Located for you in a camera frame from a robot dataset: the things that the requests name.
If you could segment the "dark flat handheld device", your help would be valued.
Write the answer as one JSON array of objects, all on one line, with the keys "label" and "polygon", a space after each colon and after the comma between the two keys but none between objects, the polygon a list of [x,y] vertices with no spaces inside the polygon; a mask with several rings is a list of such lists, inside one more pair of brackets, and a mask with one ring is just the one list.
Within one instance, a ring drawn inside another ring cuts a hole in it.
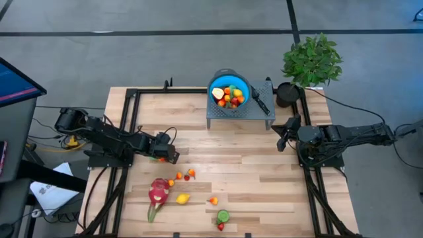
[{"label": "dark flat handheld device", "polygon": [[6,141],[0,141],[0,176],[3,173],[7,146],[8,143]]}]

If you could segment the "black desk crossbar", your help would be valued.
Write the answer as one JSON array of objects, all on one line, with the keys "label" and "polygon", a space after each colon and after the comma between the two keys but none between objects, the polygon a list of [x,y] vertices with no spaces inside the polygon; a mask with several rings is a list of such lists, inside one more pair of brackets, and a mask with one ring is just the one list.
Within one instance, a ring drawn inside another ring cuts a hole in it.
[{"label": "black desk crossbar", "polygon": [[30,179],[80,193],[84,193],[87,186],[86,180],[25,160],[20,162],[17,179]]}]

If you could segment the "black knife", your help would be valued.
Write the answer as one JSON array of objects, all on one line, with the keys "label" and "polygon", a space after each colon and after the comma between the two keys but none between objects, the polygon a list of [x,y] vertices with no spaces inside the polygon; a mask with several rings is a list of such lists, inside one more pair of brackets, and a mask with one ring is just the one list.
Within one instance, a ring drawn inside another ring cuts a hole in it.
[{"label": "black knife", "polygon": [[259,92],[253,86],[251,86],[251,94],[252,94],[252,98],[257,102],[257,104],[262,109],[262,111],[265,113],[265,115],[269,116],[270,110],[265,105],[265,103],[260,99]]}]

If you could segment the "grey perforated metal shelf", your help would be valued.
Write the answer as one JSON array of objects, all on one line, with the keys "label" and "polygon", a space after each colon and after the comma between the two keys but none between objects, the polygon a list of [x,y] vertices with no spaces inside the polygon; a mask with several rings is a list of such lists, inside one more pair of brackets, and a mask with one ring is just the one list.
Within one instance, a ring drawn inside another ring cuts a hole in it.
[{"label": "grey perforated metal shelf", "polygon": [[212,96],[207,95],[207,129],[211,127],[211,120],[226,119],[226,120],[263,120],[265,121],[266,130],[269,130],[276,119],[274,106],[274,88],[271,80],[267,81],[251,81],[250,84],[259,94],[259,99],[270,111],[266,115],[259,104],[250,97],[245,100],[245,103],[238,108],[222,108],[217,105]]}]

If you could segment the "monitor with blue screen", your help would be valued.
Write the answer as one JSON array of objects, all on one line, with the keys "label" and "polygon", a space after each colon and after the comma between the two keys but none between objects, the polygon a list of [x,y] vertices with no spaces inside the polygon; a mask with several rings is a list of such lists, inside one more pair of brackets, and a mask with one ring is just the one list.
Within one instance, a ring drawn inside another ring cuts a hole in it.
[{"label": "monitor with blue screen", "polygon": [[0,57],[0,108],[46,94],[45,88]]}]

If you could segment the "pink dragon fruit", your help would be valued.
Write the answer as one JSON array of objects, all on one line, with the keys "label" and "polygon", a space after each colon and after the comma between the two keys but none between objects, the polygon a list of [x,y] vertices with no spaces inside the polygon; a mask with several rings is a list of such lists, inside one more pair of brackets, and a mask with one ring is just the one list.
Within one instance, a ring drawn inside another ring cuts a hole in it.
[{"label": "pink dragon fruit", "polygon": [[157,212],[163,207],[169,197],[169,182],[163,178],[156,178],[149,188],[148,196],[150,205],[147,212],[147,220],[153,223]]}]

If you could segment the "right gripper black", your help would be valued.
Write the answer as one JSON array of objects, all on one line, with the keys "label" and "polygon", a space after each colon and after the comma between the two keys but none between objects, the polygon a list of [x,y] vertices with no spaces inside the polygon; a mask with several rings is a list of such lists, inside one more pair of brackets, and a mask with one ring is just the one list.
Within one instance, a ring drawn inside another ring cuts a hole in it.
[{"label": "right gripper black", "polygon": [[271,128],[275,132],[283,132],[279,134],[280,139],[276,144],[278,151],[283,151],[289,140],[315,145],[321,139],[321,132],[318,127],[301,125],[301,116],[299,114],[289,118],[284,125],[272,125]]}]

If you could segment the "green potted artificial plant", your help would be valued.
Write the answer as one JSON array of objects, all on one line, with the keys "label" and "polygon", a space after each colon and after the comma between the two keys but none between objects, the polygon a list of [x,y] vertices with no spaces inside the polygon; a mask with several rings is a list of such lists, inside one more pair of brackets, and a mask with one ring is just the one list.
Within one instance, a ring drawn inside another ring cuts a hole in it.
[{"label": "green potted artificial plant", "polygon": [[336,42],[323,33],[306,37],[305,41],[292,44],[284,54],[284,77],[289,83],[281,83],[276,91],[276,104],[282,108],[290,107],[300,98],[300,89],[328,85],[337,81],[342,74],[342,57],[335,50]]}]

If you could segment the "blue collapsible colander bowl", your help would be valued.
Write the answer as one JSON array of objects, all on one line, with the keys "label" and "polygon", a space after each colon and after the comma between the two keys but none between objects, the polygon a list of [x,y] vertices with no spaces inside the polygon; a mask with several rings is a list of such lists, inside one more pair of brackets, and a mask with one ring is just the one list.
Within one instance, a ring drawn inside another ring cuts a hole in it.
[{"label": "blue collapsible colander bowl", "polygon": [[[244,96],[244,102],[237,108],[221,107],[218,105],[215,97],[212,95],[214,88],[226,88],[230,85],[240,89]],[[207,98],[207,118],[246,118],[249,99],[251,96],[251,86],[245,77],[239,75],[233,69],[220,69],[218,70],[208,85],[208,98]]]}]

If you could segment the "white paper sheet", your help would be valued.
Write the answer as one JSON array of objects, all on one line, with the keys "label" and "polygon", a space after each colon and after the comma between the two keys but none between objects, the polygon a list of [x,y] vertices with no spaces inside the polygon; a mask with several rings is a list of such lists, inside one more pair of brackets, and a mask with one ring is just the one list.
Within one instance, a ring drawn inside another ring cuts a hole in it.
[{"label": "white paper sheet", "polygon": [[47,216],[56,212],[70,199],[78,195],[76,191],[41,182],[32,182],[30,189]]}]

